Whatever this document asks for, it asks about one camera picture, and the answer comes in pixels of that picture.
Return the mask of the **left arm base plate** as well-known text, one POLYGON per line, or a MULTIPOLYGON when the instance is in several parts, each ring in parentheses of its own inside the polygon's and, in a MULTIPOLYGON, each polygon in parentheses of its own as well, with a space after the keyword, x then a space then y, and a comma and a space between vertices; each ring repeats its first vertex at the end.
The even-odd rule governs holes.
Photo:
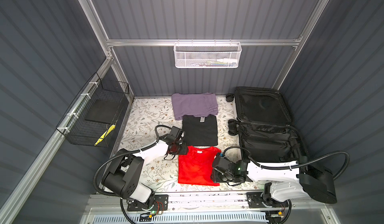
POLYGON ((141 212, 141 211, 166 211, 168 209, 169 195, 155 194, 142 203, 138 200, 128 200, 128 212, 141 212))

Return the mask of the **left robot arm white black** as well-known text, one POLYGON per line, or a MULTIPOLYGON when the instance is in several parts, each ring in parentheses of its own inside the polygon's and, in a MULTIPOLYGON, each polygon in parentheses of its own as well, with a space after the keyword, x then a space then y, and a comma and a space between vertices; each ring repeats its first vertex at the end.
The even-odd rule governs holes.
POLYGON ((147 206, 153 204, 155 191, 140 183, 143 167, 160 157, 188 153, 182 129, 157 125, 155 134, 156 139, 151 144, 133 151, 120 149, 97 169, 93 185, 98 193, 137 201, 147 206))

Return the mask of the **red t-shirt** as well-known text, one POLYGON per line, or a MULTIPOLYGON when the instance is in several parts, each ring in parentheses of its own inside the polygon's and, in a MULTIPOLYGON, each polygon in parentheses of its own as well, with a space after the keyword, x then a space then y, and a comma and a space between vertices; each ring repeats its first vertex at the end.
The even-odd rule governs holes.
POLYGON ((216 147, 205 149, 188 147, 186 155, 179 156, 178 183, 183 185, 213 186, 220 184, 214 183, 211 179, 213 171, 213 161, 221 150, 216 147))

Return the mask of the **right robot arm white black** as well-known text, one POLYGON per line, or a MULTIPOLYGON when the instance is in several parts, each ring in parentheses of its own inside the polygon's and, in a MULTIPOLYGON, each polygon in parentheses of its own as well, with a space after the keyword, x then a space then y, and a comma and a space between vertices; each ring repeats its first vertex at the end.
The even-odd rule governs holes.
POLYGON ((230 161, 218 154, 212 164, 214 183, 265 182, 265 202, 283 203, 292 199, 311 198, 325 204, 337 202, 334 175, 331 170, 312 162, 258 163, 252 158, 230 161))

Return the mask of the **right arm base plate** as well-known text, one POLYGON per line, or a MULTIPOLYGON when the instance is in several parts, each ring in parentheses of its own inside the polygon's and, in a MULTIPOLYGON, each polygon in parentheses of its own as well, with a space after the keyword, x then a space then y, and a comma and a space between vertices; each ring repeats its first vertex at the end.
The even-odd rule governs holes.
POLYGON ((251 209, 280 208, 285 210, 289 207, 288 201, 282 203, 273 199, 268 199, 267 201, 265 201, 263 199, 263 192, 247 192, 246 201, 248 202, 249 208, 251 209))

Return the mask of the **purple jeans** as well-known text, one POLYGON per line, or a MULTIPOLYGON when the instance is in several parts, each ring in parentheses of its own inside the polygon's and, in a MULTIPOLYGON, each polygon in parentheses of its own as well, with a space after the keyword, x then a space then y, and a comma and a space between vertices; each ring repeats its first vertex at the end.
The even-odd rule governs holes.
POLYGON ((208 117, 218 115, 217 97, 212 93, 204 94, 172 94, 172 106, 175 120, 181 121, 183 116, 208 117))

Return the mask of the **black t-shirt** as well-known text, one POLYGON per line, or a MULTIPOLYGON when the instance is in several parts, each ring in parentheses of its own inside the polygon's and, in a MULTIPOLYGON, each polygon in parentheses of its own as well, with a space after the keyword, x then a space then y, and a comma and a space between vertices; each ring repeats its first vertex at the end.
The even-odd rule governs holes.
POLYGON ((194 147, 215 147, 218 145, 217 117, 183 116, 182 130, 185 132, 185 142, 194 147))

